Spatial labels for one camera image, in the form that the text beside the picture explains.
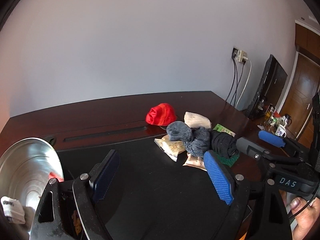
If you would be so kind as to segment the right hand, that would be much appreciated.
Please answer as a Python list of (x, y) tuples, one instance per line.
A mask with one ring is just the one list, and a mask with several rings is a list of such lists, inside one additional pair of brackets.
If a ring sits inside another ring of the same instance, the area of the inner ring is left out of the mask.
[[(306, 200), (280, 190), (285, 207), (296, 214), (306, 204)], [(319, 199), (315, 198), (300, 214), (296, 215), (292, 226), (292, 239), (312, 239), (319, 230)]]

